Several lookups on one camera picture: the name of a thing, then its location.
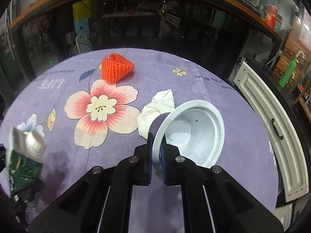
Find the red can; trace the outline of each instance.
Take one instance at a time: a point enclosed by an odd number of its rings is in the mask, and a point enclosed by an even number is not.
[[[276,21],[277,21],[277,13],[278,10],[276,7],[272,5],[268,5],[266,17],[265,17],[265,23],[271,28],[274,29]]]

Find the blue leaf print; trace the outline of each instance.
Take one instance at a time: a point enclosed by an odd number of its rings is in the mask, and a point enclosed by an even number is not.
[[[85,78],[89,77],[90,75],[92,75],[94,71],[95,71],[95,69],[92,69],[92,70],[86,71],[83,74],[81,74],[81,76],[79,78],[79,82],[84,80]]]

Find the flower print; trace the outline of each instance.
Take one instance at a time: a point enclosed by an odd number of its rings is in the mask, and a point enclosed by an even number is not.
[[[172,71],[173,73],[176,73],[178,76],[183,76],[183,75],[187,75],[187,73],[185,71],[183,71],[182,69],[180,68],[175,68],[173,69]]]
[[[66,101],[65,112],[70,119],[79,119],[74,130],[74,142],[85,149],[101,146],[108,129],[129,134],[137,129],[140,110],[127,105],[137,99],[133,86],[109,84],[105,80],[93,83],[90,93],[78,91]]]
[[[35,130],[38,132],[41,137],[44,137],[43,126],[41,124],[37,125],[37,115],[36,113],[32,114],[31,117],[28,118],[27,122],[22,122],[16,128],[23,132],[25,135],[28,135],[29,132]]]
[[[275,155],[274,155],[272,144],[271,144],[270,140],[269,140],[269,151],[272,153],[273,164],[276,166]]]

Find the white panel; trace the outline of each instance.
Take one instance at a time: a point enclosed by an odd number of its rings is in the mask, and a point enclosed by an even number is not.
[[[263,80],[245,63],[242,63],[235,84],[256,113],[264,121],[276,155],[284,184],[286,202],[299,198],[309,191],[309,180],[304,152],[297,133],[278,99]]]
[[[293,205],[288,204],[283,207],[276,208],[274,211],[274,216],[280,220],[283,225],[284,231],[290,226],[290,220],[292,215]]]

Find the white cloth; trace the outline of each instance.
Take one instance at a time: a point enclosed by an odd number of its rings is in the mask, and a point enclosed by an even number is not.
[[[175,109],[174,97],[171,89],[156,93],[142,109],[141,114],[137,117],[138,133],[147,139],[149,128],[152,122],[161,114],[172,112]]]

